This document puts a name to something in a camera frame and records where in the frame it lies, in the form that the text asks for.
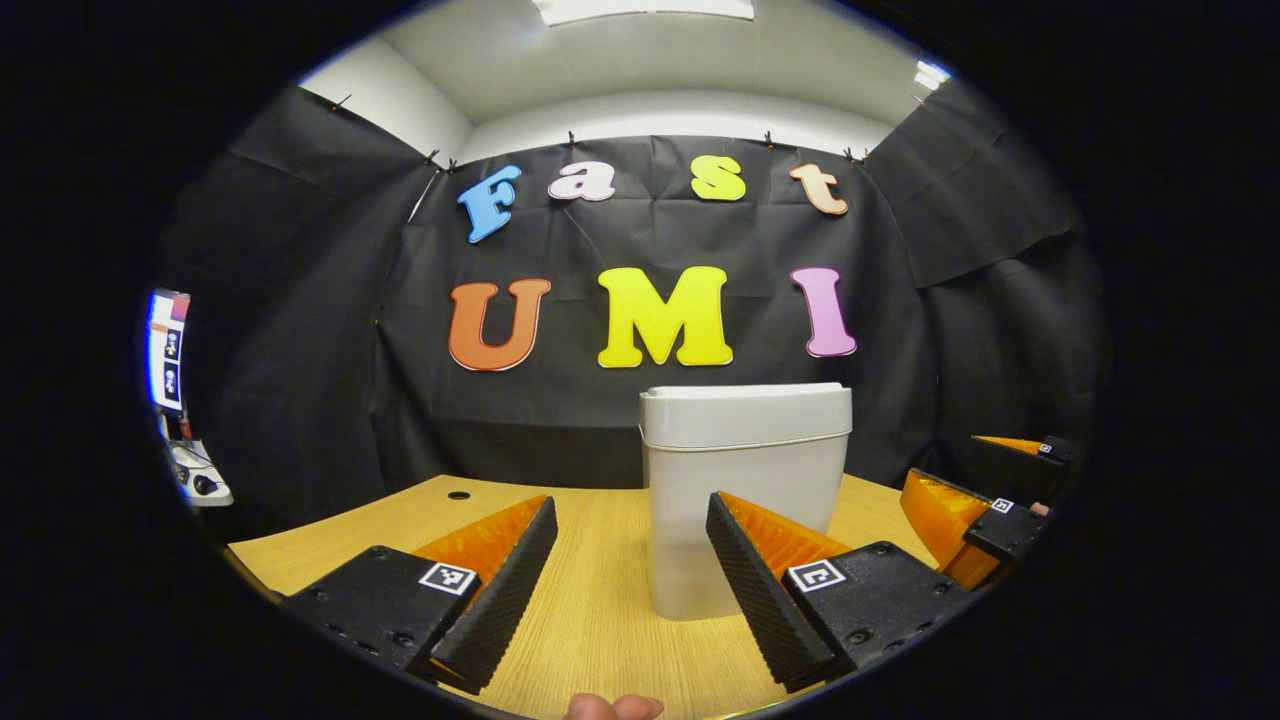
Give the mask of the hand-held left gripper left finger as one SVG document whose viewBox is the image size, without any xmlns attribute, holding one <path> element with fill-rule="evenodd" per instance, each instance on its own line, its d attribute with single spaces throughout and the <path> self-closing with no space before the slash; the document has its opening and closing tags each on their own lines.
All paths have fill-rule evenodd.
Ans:
<svg viewBox="0 0 1280 720">
<path fill-rule="evenodd" d="M 285 609 L 380 664 L 470 694 L 486 687 L 558 536 L 556 502 L 534 496 L 406 553 L 371 546 Z"/>
</svg>

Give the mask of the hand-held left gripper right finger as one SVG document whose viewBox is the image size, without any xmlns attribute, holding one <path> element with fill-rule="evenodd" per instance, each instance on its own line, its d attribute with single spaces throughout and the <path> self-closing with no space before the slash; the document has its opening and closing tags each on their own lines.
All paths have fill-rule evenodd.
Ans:
<svg viewBox="0 0 1280 720">
<path fill-rule="evenodd" d="M 972 601 L 888 541 L 850 548 L 726 492 L 710 495 L 705 529 L 771 675 L 788 692 L 874 667 Z"/>
</svg>

